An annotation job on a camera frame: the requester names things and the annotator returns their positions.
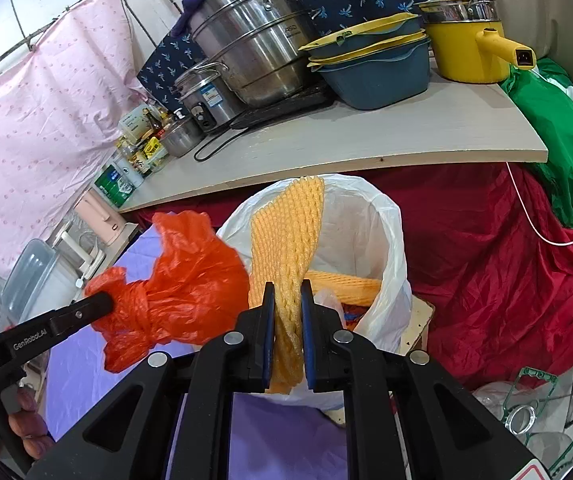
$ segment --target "yellow electric pot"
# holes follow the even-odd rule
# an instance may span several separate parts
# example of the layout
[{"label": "yellow electric pot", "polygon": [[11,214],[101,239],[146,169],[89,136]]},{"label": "yellow electric pot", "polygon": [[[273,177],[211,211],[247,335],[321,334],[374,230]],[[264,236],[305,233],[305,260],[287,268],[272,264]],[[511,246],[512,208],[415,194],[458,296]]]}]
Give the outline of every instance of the yellow electric pot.
[{"label": "yellow electric pot", "polygon": [[535,67],[533,50],[504,37],[495,0],[429,0],[419,4],[442,76],[463,83],[497,83],[509,64]]}]

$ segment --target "knotted plastic bag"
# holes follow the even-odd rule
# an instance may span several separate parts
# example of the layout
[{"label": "knotted plastic bag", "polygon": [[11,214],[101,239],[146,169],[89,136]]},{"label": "knotted plastic bag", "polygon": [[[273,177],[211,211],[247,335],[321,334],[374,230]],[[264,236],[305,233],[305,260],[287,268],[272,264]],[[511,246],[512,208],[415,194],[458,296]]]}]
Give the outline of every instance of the knotted plastic bag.
[{"label": "knotted plastic bag", "polygon": [[232,330],[249,306],[249,276],[236,251],[215,235],[205,213],[156,213],[162,254],[148,280],[126,283],[126,269],[111,267],[91,280],[114,310],[91,326],[106,340],[105,369],[118,373],[171,340],[202,345]]}]

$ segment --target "human hand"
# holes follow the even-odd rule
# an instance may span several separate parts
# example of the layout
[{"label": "human hand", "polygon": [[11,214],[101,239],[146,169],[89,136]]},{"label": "human hand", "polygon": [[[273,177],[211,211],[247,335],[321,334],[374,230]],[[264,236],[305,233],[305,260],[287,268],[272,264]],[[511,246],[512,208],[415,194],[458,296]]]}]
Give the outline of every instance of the human hand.
[{"label": "human hand", "polygon": [[22,437],[26,452],[39,460],[55,442],[48,436],[48,428],[29,388],[18,388],[18,403],[22,410],[9,415],[9,426],[13,433]]}]

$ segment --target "silver screw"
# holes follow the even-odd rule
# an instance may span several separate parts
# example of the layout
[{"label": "silver screw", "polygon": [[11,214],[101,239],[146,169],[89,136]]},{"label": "silver screw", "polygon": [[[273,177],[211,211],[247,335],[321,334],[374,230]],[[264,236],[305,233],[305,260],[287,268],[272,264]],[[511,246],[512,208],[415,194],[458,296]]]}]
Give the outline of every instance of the silver screw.
[{"label": "silver screw", "polygon": [[244,341],[244,334],[240,332],[229,332],[224,336],[224,342],[227,345],[239,345]]},{"label": "silver screw", "polygon": [[333,339],[338,343],[350,343],[353,340],[353,333],[348,330],[338,330],[333,334]]},{"label": "silver screw", "polygon": [[155,352],[149,355],[149,358],[146,361],[148,362],[149,366],[152,366],[153,368],[159,368],[164,366],[168,360],[169,358],[164,352]]},{"label": "silver screw", "polygon": [[431,360],[428,354],[423,350],[414,350],[410,353],[410,360],[416,365],[425,365]]}]

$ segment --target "red and white sticker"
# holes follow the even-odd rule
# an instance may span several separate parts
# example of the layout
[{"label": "red and white sticker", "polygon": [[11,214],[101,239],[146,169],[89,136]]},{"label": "red and white sticker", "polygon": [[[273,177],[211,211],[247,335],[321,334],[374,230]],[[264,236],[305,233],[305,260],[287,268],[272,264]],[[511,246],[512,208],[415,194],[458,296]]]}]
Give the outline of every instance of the red and white sticker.
[{"label": "red and white sticker", "polygon": [[551,480],[551,477],[540,461],[534,458],[511,480]]}]

